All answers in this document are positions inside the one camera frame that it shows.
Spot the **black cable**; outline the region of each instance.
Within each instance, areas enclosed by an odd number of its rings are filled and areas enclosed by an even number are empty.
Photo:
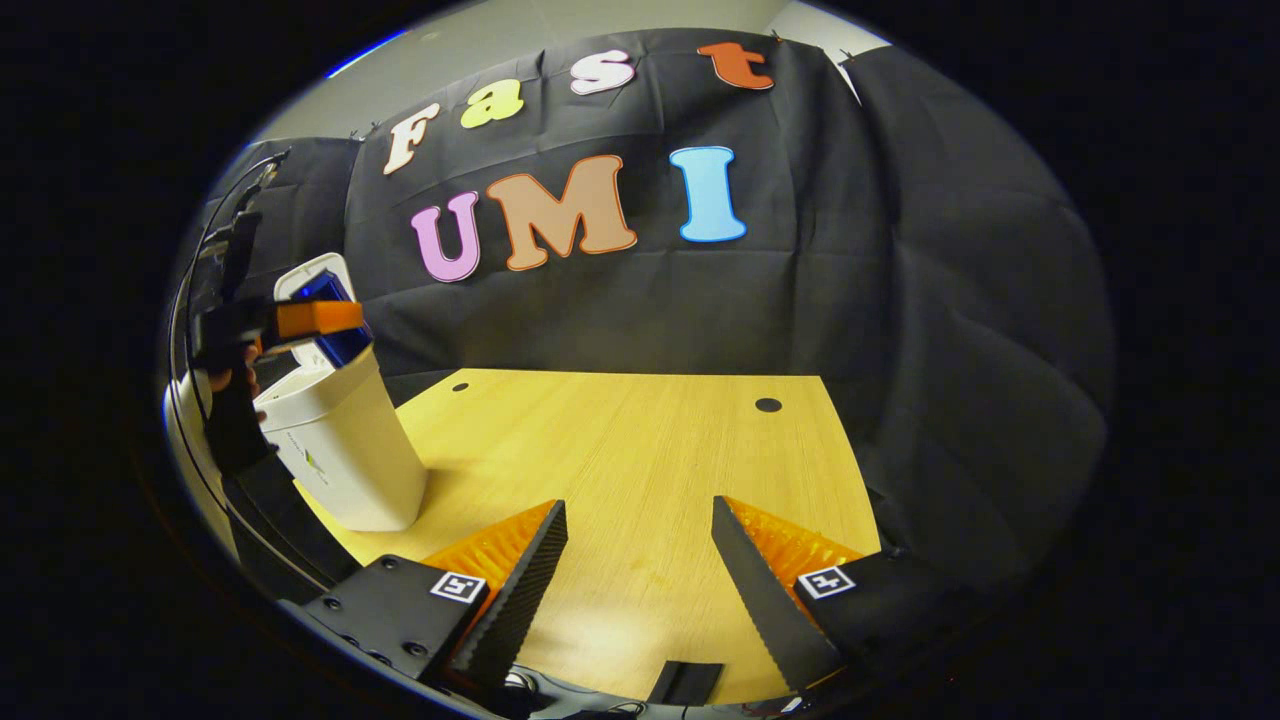
[[[552,676],[545,675],[543,673],[539,673],[539,675],[541,676],[541,679],[547,680],[548,684],[556,685],[557,688],[559,688],[559,689],[562,689],[564,692],[570,692],[570,693],[575,693],[575,694],[595,694],[595,692],[596,692],[596,691],[588,691],[588,689],[571,688],[568,685],[562,685],[562,684],[559,684],[559,683],[556,682],[556,678],[552,678]]]
[[[221,200],[218,201],[218,205],[214,208],[214,211],[209,215],[209,219],[205,222],[205,227],[201,231],[200,237],[196,240],[196,250],[191,255],[191,263],[187,264],[187,270],[182,274],[182,278],[178,281],[178,295],[174,297],[174,309],[173,309],[173,313],[169,316],[169,333],[168,333],[169,334],[169,363],[168,363],[168,365],[169,365],[169,397],[170,397],[172,405],[173,405],[174,423],[178,427],[178,434],[182,437],[182,445],[183,445],[183,447],[186,447],[187,455],[191,456],[191,459],[192,459],[192,468],[196,469],[196,475],[200,478],[200,483],[202,486],[205,486],[205,492],[207,492],[209,496],[214,498],[214,503],[218,505],[218,509],[221,510],[224,515],[229,515],[230,512],[227,510],[227,506],[224,506],[218,500],[218,495],[214,492],[214,488],[209,487],[209,480],[205,478],[205,474],[200,470],[200,464],[196,462],[196,454],[191,448],[191,441],[187,438],[187,430],[183,428],[183,423],[182,423],[180,398],[178,397],[178,393],[174,391],[174,387],[173,387],[174,382],[178,380],[178,378],[177,378],[177,375],[174,373],[174,361],[173,361],[173,337],[174,337],[174,329],[175,329],[174,325],[177,324],[177,320],[178,320],[178,318],[177,318],[178,305],[177,304],[179,301],[179,297],[182,296],[182,284],[187,283],[187,296],[186,296],[186,299],[183,299],[183,301],[186,304],[186,307],[184,307],[184,310],[186,310],[186,313],[184,313],[186,327],[183,328],[183,338],[186,341],[186,347],[183,350],[184,350],[184,355],[187,356],[187,372],[191,373],[191,363],[192,363],[192,354],[191,354],[191,286],[192,286],[192,281],[195,279],[192,275],[193,275],[193,273],[196,270],[196,263],[200,259],[200,251],[204,250],[205,242],[209,240],[209,228],[212,227],[214,219],[218,218],[218,213],[221,211],[223,205],[227,204],[227,200],[232,196],[232,192],[234,192],[234,190],[239,186],[239,183],[244,182],[244,178],[250,177],[251,174],[253,174],[253,172],[256,172],[259,168],[261,168],[264,165],[269,165],[271,163],[278,163],[280,160],[284,160],[284,158],[287,158],[289,155],[289,150],[292,150],[292,147],[287,147],[283,152],[276,152],[275,155],[271,155],[269,158],[259,160],[257,163],[253,163],[253,165],[251,165],[247,170],[244,170],[244,173],[241,174],[241,177],[237,178],[234,183],[232,183],[232,186],[227,190],[227,193],[223,195]],[[200,416],[202,419],[205,419],[205,418],[207,418],[207,413],[205,413],[205,402],[200,397],[200,386],[196,383],[195,375],[192,375],[191,387],[192,387],[192,395],[196,396],[196,407],[200,410]]]

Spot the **wooden table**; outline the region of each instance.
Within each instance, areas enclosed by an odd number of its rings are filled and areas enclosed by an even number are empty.
[[[762,397],[782,409],[758,410]],[[879,551],[817,377],[463,369],[397,413],[430,469],[419,521],[353,533],[298,486],[307,503],[369,564],[563,498],[568,544],[517,661],[572,684],[644,700],[681,660],[724,664],[713,703],[788,694],[712,542],[716,495]]]

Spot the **orange object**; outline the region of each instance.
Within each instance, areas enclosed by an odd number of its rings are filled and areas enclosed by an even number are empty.
[[[817,626],[818,623],[814,621],[813,615],[809,615],[804,603],[796,597],[794,589],[796,578],[805,573],[858,560],[863,557],[863,553],[732,497],[724,496],[724,502],[728,503],[730,510],[746,530],[746,536],[751,538],[755,550],[768,562],[773,577],[787,589],[787,594],[791,596],[796,607]]]
[[[358,302],[319,300],[275,309],[275,327],[282,340],[352,331],[362,324],[365,313]]]
[[[489,597],[480,603],[480,611],[476,612],[475,619],[471,620],[466,632],[462,633],[460,643],[467,637],[471,628],[475,628],[476,623],[484,618],[489,606],[493,605],[494,598],[498,597],[498,592],[507,583],[507,578],[511,577],[516,562],[520,561],[525,550],[529,548],[529,543],[538,534],[538,528],[541,527],[553,505],[556,505],[556,501],[548,500],[518,515],[512,515],[500,523],[489,525],[479,533],[422,560],[422,565],[484,578],[489,583]]]
[[[717,42],[698,49],[699,55],[712,59],[716,67],[716,77],[732,85],[748,90],[768,90],[773,87],[773,78],[758,76],[751,70],[751,63],[763,63],[764,55],[748,53],[737,42]]]

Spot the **blue letter i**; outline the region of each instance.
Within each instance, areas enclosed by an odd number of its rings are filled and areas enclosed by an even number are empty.
[[[728,147],[685,147],[671,154],[671,164],[685,173],[689,222],[680,237],[690,242],[723,242],[746,234],[746,225],[733,217],[728,197]]]

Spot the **black fabric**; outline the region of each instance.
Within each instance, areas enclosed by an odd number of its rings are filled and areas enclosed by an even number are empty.
[[[239,555],[241,568],[257,587],[273,598],[310,602],[321,591],[264,547],[238,518],[232,518],[232,541]]]
[[[243,501],[237,502],[237,510],[243,514],[246,503],[252,503],[256,515],[270,523],[294,553],[314,569],[315,579],[334,585],[360,570],[360,564],[302,500],[293,486],[293,473],[279,457],[259,462],[242,473],[237,482],[244,495]]]
[[[284,556],[284,559],[306,573],[312,580],[325,587],[333,585],[340,579],[340,577],[328,577],[300,547],[302,543],[298,541],[307,534],[302,532],[303,528],[300,527],[297,521],[280,521],[283,518],[279,512],[280,503],[278,488],[282,484],[292,483],[288,474],[285,474],[283,482],[264,483],[264,480],[270,480],[271,478],[279,475],[276,466],[279,466],[279,461],[270,459],[264,460],[242,473],[223,477],[223,491],[227,493],[227,502],[236,509],[236,512],[229,514],[228,518],[233,520],[239,520],[242,518],[243,521],[262,538],[262,541],[265,541],[270,547],[274,547],[280,555]],[[301,502],[301,497],[300,505],[302,505],[305,511],[307,510],[306,505]],[[311,516],[311,520],[315,524],[319,524],[319,520],[316,520],[314,515]],[[248,538],[247,542],[255,546],[262,544],[262,542],[253,538],[252,534],[244,534],[241,539],[246,538]],[[333,538],[328,539],[330,543],[334,542]],[[246,568],[250,569],[250,574],[252,575],[253,571],[259,569],[252,565],[252,561],[256,560],[260,553],[253,552],[255,548],[250,548],[247,544],[242,546],[238,542],[237,551],[241,550],[248,551],[239,555],[241,561],[246,564]],[[257,550],[270,553],[269,548]],[[274,562],[283,565],[283,561],[279,559],[274,560]],[[316,589],[317,592],[320,591],[320,588],[315,587],[312,587],[312,589]]]
[[[408,373],[404,375],[394,375],[389,378],[383,378],[387,386],[387,396],[390,397],[392,405],[399,407],[410,400],[417,397],[424,389],[434,386],[435,383],[443,380],[444,378],[453,374],[454,370],[433,370],[426,373]]]
[[[767,61],[774,87],[721,81],[696,49],[740,42]],[[636,77],[588,96],[568,68],[622,49]],[[525,108],[466,129],[458,115],[490,82],[521,81]],[[430,102],[442,106],[415,158],[383,174],[389,128]],[[822,50],[727,31],[628,32],[548,49],[466,78],[388,118],[361,147],[347,208],[347,263],[376,336],[389,384],[461,366],[636,373],[822,374],[845,383],[845,414],[879,406],[884,363],[887,232],[870,135]],[[668,155],[722,145],[745,237],[692,243],[684,176]],[[570,168],[617,155],[631,249],[575,250],[509,272],[507,227],[485,188],[529,173],[559,196]],[[447,255],[457,225],[444,210],[476,191],[479,269],[457,283],[424,268],[410,218],[435,205]],[[422,382],[438,379],[424,375]]]
[[[360,150],[356,140],[303,137],[250,145],[214,186],[200,215],[200,227],[228,192],[242,191],[257,172],[232,187],[237,178],[259,160],[285,149],[292,149],[288,159],[253,200],[253,209],[262,213],[262,223],[237,297],[270,296],[275,281],[300,263],[325,252],[342,252],[347,186]],[[214,227],[229,223],[233,213],[234,197],[223,204]]]
[[[844,67],[893,232],[893,370],[855,452],[877,521],[989,587],[1044,555],[1103,447],[1101,265],[1052,174],[977,99],[896,47]]]

